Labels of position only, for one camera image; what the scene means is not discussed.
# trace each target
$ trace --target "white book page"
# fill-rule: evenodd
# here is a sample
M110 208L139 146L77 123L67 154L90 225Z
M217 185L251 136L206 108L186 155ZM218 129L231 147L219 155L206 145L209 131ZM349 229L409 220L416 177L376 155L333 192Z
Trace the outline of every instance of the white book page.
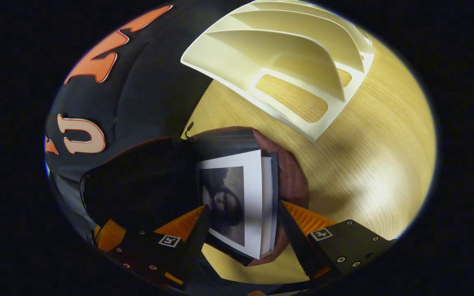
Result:
M272 158L261 157L263 175L263 229L261 242L261 257L272 252Z
M239 200L239 202L243 204L244 219L242 222L231 227L226 225L220 227L218 224L215 225L212 223L212 228L209 229L209 233L230 247L256 259L260 259L261 257L261 228L263 220L261 167L260 150L219 157L217 159L201 161L197 164L197 174L200 176L200 183L203 182L201 176L204 173L217 172L217 170L211 169L224 169L228 171L228 175L223 180L225 184L224 187L230 188L230 191L234 195L232 199ZM225 195L224 198L219 198L218 195L220 193L218 192L210 194L209 190L205 187L201 188L200 194L204 204L211 204L210 209L212 212L221 209L221 203L216 201L227 201L229 199L227 195ZM244 245L236 242L239 241L240 236L235 235L235 230L239 230L239 227L242 227L242 225L244 225Z

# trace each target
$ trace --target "wooden surface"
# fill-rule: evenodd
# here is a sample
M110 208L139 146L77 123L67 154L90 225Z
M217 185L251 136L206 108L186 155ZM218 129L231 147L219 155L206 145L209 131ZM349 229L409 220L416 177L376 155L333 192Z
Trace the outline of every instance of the wooden surface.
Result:
M193 121L194 126L188 134L254 127L295 155L309 181L310 210L335 221L354 219L388 240L397 238L429 190L435 127L413 75L387 47L369 38L376 56L367 78L315 143L217 81L192 113L188 124ZM271 87L290 88L282 83ZM308 280L290 246L274 262L252 267L206 244L202 251L224 279L259 284Z

